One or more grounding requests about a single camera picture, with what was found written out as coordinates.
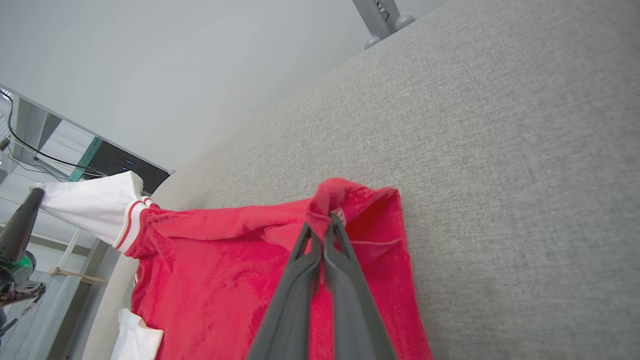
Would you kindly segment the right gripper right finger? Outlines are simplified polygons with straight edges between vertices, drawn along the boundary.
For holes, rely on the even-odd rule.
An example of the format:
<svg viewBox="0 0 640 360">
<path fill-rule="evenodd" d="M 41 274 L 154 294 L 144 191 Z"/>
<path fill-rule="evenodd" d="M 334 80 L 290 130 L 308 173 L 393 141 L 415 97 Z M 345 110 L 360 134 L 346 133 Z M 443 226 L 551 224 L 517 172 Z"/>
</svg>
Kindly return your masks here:
<svg viewBox="0 0 640 360">
<path fill-rule="evenodd" d="M 333 299 L 336 360 L 396 360 L 398 355 L 340 217 L 324 238 L 326 287 Z"/>
</svg>

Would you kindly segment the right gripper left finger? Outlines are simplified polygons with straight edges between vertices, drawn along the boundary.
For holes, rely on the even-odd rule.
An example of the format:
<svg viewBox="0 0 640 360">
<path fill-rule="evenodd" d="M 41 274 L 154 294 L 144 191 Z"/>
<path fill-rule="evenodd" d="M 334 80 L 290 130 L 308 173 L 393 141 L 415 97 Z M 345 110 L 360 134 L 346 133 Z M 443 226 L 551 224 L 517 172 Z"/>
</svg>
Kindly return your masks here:
<svg viewBox="0 0 640 360">
<path fill-rule="evenodd" d="M 311 300 L 318 291 L 322 241 L 308 223 L 294 249 L 247 354 L 248 360 L 307 360 Z"/>
</svg>

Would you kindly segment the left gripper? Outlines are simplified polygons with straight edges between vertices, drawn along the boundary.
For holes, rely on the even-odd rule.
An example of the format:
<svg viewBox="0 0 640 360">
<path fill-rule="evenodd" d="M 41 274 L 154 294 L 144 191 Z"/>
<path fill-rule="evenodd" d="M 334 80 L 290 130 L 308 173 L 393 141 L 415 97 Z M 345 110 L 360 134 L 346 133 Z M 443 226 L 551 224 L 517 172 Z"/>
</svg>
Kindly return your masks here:
<svg viewBox="0 0 640 360">
<path fill-rule="evenodd" d="M 35 187 L 4 226 L 0 235 L 0 307 L 39 300 L 46 284 L 30 280 L 35 256 L 26 251 L 45 191 Z"/>
</svg>

